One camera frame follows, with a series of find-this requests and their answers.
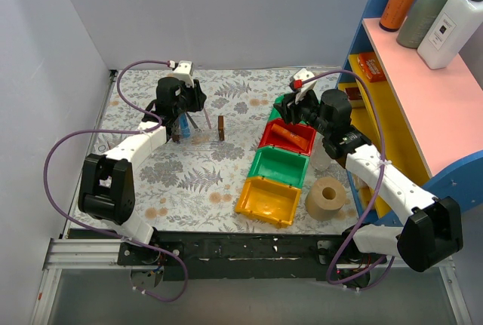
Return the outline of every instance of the yellow shelf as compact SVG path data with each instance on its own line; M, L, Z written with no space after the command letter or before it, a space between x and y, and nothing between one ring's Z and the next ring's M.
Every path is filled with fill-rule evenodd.
M379 114L381 126L386 139L386 157L392 161L392 164L398 168L405 176L418 185L423 185L429 180L429 176L424 167L417 147L414 144L408 126L402 116L399 106L395 101L391 87L387 81L369 82L365 77L363 71L357 62L357 55L349 55L349 63L353 72L359 75L369 92L371 93L377 113ZM354 125L379 148L380 138L377 134L377 125L374 113L369 103L368 97L364 89L358 83L359 90L362 94L362 99L366 107L366 116L369 119L370 126L372 126L372 134L366 133L360 122ZM376 200L377 215L379 217L385 216L391 209L382 199Z

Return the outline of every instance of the floral pattern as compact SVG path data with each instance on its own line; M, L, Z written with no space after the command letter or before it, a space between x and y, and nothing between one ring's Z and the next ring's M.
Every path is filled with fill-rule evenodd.
M311 68L321 72L323 68ZM290 77L297 69L202 70L195 71L207 95L212 129L203 112L190 113L199 130L190 127L189 138L168 143L154 151L134 173L136 211L159 230L224 231L251 233L340 234L357 220L346 171L335 162L325 171L309 165L294 224L277 229L269 223L250 220L234 211L245 179L260 143L276 97L290 89ZM146 107L155 98L158 80L166 71L127 72L122 80L123 94L136 105ZM319 80L315 92L333 88L337 75ZM218 141L217 116L225 117L225 141ZM142 114L129 108L112 92L103 116L102 128L132 130ZM101 134L94 151L102 153L118 145L125 136ZM331 221L318 222L309 216L304 201L313 183L332 176L347 193L344 208ZM76 208L74 217L97 227L99 221Z

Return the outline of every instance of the red box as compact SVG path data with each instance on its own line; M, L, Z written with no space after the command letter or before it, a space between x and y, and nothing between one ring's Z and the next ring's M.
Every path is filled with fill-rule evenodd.
M291 131L292 133L301 136L302 138L309 141L309 146L307 150L302 150L300 147L296 146L295 144L289 142L282 136L279 136L272 132L272 126L274 124L280 125L284 129ZM263 132L262 140L260 141L260 145L258 148L263 148L264 146L275 146L276 148L288 150L289 152L299 153L303 155L310 156L312 153L312 147L314 146L315 135L317 132L307 125L297 124L286 124L280 118L270 121L266 127L265 131Z

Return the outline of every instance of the cable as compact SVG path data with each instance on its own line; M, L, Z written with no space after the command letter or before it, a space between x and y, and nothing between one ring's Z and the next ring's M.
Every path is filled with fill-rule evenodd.
M161 127L162 125L162 120L160 117L158 117L156 114L153 114L151 112L148 112L142 108L140 108L139 106L136 106L134 105L133 103L131 103L121 92L121 79L122 79L122 76L132 67L134 66L137 66L137 65L140 65L142 63L156 63L156 64L160 64L160 65L166 65L166 66L169 66L168 62L165 62L165 61L155 61L155 60L142 60L142 61L137 61L135 63L132 63L131 65L128 65L126 66L118 75L118 78L117 78L117 82L116 82L116 87L117 87L117 91L118 91L118 95L119 97L121 97L121 99L126 103L128 104L131 108L133 109L136 109L137 111L139 112L142 112L144 114L147 114L147 115L151 115L153 118L155 118L158 123L156 126L154 127L151 127L150 129L146 129L144 130L143 132L144 133L150 133L156 129L158 129L159 127ZM64 218L68 219L69 221L75 223L76 225L80 225L81 227L84 227L86 229L90 229L91 231L95 231L95 232L98 232L98 233L101 233L102 235L106 235L106 236L110 236L110 237L114 237L114 238L119 238L119 239L123 239L122 236L118 235L117 233L112 233L110 231L107 231L105 229L101 229L101 228L95 228L95 227L92 227L91 225L88 225L86 223L83 223L83 222L80 222L78 221L77 219L71 217L69 214L65 213L58 205L57 203L55 203L55 200L54 198L52 197L52 194L51 194L51 190L48 186L48 165L50 164L51 162L51 158L52 158L52 155L55 153L55 151L57 150L57 148L63 143L65 142L66 140L74 137L74 136L78 136L78 135L81 135L81 134L86 134L86 133L113 133L113 134L139 134L140 132L138 130L105 130L105 129L92 129L92 130L78 130L78 131L75 131L71 134L68 134L66 135L64 138L60 139L58 142L56 142L54 144L54 146L52 147L52 149L49 151L49 153L47 154L47 157L45 159L45 163L44 163L44 190L45 190L45 194L47 195L47 199L49 200L49 202L51 202L51 205L52 207L61 215L63 216ZM186 268L186 265L185 263L183 262L182 259L180 259L178 256L175 256L173 253L167 251L167 250L163 250L162 248L159 248L159 247L154 247L154 246L151 246L149 244L144 244L142 242L139 242L137 240L129 240L129 242L131 242L132 244L136 244L137 246L142 246L142 247L145 247L145 248L148 248L150 250L153 250L153 251L158 251L160 253L163 253L165 255L168 255L168 256L171 256L173 257L175 260L177 260L180 265L181 265L181 268L183 269L183 273L184 273L184 281L183 281L183 287L181 289L181 291L175 296L175 297L172 297L172 298L164 298L156 293L153 293L151 291L147 291L147 290L144 290L144 289L141 289L141 288L138 288L138 287L135 287L136 290L139 290L141 293L145 293L146 295L149 295L151 297L154 297L155 299L161 301L161 302L173 302L177 299L179 299L185 292L187 286L188 286L188 268Z
M346 75L351 75L353 78L355 78L355 80L357 80L361 84L361 86L364 89L366 95L368 96L369 103L371 104L371 108L372 108L372 111L374 113L374 118L376 119L377 131L379 132L379 136L380 136L380 147L381 147L380 159L381 159L381 161L385 161L386 160L386 140L384 138L384 133L383 133L382 125L380 123L380 118L379 118L379 115L377 114L376 106L374 105L374 100L372 99L371 93L369 92L369 89L368 89L367 85L364 83L364 81L357 74L355 74L352 71L344 70L344 69L341 69L341 70L331 70L331 71L323 72L322 74L315 75L313 78L309 78L309 79L307 79L305 81L302 81L302 84L308 84L311 81L319 80L320 78L323 78L323 77L325 77L327 75L332 75L332 74L346 74ZM368 266L364 270L362 270L362 271L360 271L357 274L354 274L352 276L346 277L346 278L344 278L342 280L332 280L331 279L331 276L332 276L332 273L334 272L334 269L335 269L335 266L337 264L337 261L339 260L339 258L342 255L343 251L346 249L346 247L349 245L349 242L354 237L354 234L361 227L361 225L364 222L365 218L368 216L369 212L372 210L372 207L374 206L374 202L376 201L376 198L379 195L380 187L383 184L384 169L385 169L385 166L382 165L380 167L379 177L377 178L377 182L376 182L376 185L374 187L374 193L372 194L372 198L369 201L368 207L365 209L365 211L363 212L363 214L359 217L359 220L354 225L354 227L352 228L352 231L349 233L349 235L347 236L347 238L340 245L339 250L336 252L334 258L331 261L331 264L329 265L329 268L328 268L328 270L327 270L327 272L325 274L326 275L326 278L327 278L327 282L329 284L338 285L338 284L344 284L346 282L355 280L356 278L361 277L363 274L369 272L371 269L373 269L374 267L376 267L377 265L379 265L385 259L385 256L381 256L376 262L374 262L372 265ZM374 284L370 285L369 287L365 287L365 290L368 290L368 289L376 286L377 284L379 284L382 281L382 279L384 279L385 276L387 276L387 273L389 273L389 270L391 269L391 266L392 266L392 263L393 262L394 262L394 257L391 258L391 261L389 262L389 264L387 266L387 269L384 272L383 276L381 276L381 278L378 281L376 281Z

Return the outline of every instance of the roll of tape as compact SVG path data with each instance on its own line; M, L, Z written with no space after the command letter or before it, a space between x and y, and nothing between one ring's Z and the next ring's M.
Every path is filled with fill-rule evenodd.
M313 219L328 221L346 203L346 189L329 176L317 179L305 199L305 208Z

